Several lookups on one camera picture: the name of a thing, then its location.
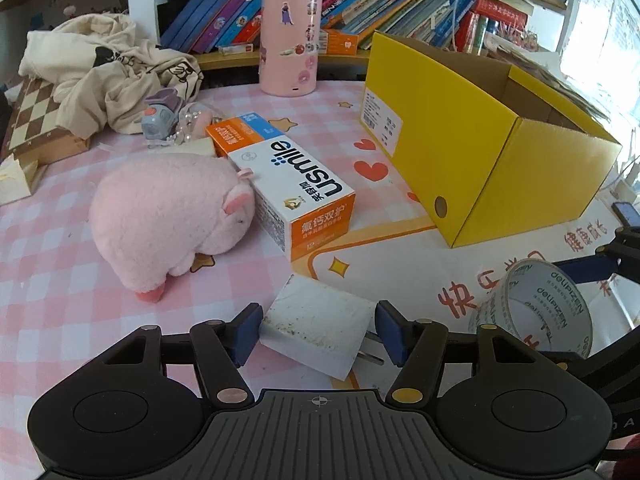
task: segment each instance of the toothpaste box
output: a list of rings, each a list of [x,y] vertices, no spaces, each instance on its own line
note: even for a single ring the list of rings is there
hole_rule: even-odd
[[[212,124],[216,151],[254,172],[255,214],[296,260],[349,230],[355,192],[257,114]]]

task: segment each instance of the yellow cardboard box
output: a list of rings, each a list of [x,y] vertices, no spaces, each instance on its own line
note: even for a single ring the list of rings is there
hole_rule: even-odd
[[[360,121],[451,247],[578,218],[622,148],[516,66],[378,33]]]

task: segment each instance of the packing tape roll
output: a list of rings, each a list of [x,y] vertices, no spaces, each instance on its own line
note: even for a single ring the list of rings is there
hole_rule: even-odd
[[[516,263],[478,305],[469,322],[475,333],[494,324],[538,350],[571,351],[588,357],[593,323],[575,283],[556,266],[533,258]]]

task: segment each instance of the pink cylindrical container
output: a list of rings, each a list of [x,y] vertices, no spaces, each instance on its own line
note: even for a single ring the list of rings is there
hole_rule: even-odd
[[[262,0],[260,88],[280,97],[316,88],[322,0]]]

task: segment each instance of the black circular pad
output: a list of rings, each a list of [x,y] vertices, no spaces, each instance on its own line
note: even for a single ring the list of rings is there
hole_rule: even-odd
[[[548,431],[562,423],[566,408],[560,399],[537,390],[513,390],[494,399],[491,410],[505,426],[519,431]]]
[[[45,467],[113,478],[174,460],[203,425],[200,399],[159,368],[89,362],[40,397],[27,428]]]
[[[481,367],[438,400],[436,423],[470,462],[535,477],[565,474],[599,457],[612,418],[596,392],[548,362]]]
[[[146,417],[146,400],[130,392],[100,392],[80,401],[74,418],[80,426],[95,433],[128,430]]]

